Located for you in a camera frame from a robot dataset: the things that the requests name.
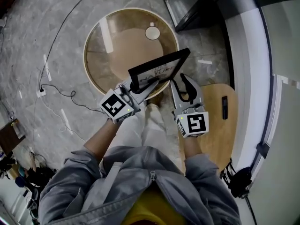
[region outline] zipper pull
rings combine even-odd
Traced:
[[[150,172],[150,175],[151,175],[151,180],[152,180],[152,181],[155,181],[155,178],[156,178],[155,171],[151,171],[151,172]]]

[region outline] person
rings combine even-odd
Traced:
[[[141,104],[121,125],[107,120],[71,153],[41,194],[41,224],[241,224],[218,167],[196,138],[185,139],[185,176],[164,154],[157,105]]]
[[[27,170],[19,166],[19,174],[24,177],[28,183],[36,187],[45,187],[49,180],[54,176],[55,172],[49,167],[37,167],[35,163],[35,155],[30,152],[30,169]]]

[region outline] black picture frame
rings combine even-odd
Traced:
[[[138,75],[143,74],[149,70],[152,70],[154,68],[157,68],[159,66],[162,66],[164,64],[167,64],[169,62],[173,62],[175,60],[178,60],[175,69],[171,73],[171,75],[168,78],[165,78],[163,80],[160,80],[159,83],[164,83],[166,81],[169,81],[175,77],[175,75],[178,73],[179,69],[185,62],[185,60],[188,58],[189,54],[191,51],[188,48],[181,49],[179,51],[167,54],[163,57],[156,58],[154,60],[151,60],[149,62],[143,63],[137,67],[133,67],[128,70],[129,75],[132,80],[132,88],[134,90],[139,90],[140,89],[140,84],[138,81]]]

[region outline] glass tabletop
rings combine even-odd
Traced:
[[[175,33],[163,18],[148,10],[126,8],[94,26],[84,47],[84,66],[92,84],[105,94],[129,76],[130,68],[178,49]],[[149,97],[167,85],[159,84]]]

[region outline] marble floor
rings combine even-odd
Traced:
[[[0,98],[20,121],[26,139],[14,153],[28,167],[29,147],[43,155],[52,168],[59,169],[70,151],[79,149],[105,122],[98,112],[76,106],[55,89],[46,88],[38,98],[38,79],[51,43],[66,15],[79,0],[16,0],[2,30],[4,41],[0,55]],[[83,65],[83,47],[89,32],[106,14],[128,7],[158,13],[172,24],[163,0],[83,0],[63,25],[49,56],[51,84],[63,93],[76,91],[77,103],[97,109],[102,95],[90,84]],[[181,72],[200,85],[229,84],[228,64],[219,26],[183,31],[177,34],[180,48],[191,54]],[[44,73],[42,82],[49,83]],[[165,91],[161,113],[167,128],[168,156],[181,165],[177,128],[171,115],[170,89]],[[8,121],[6,110],[0,112]]]

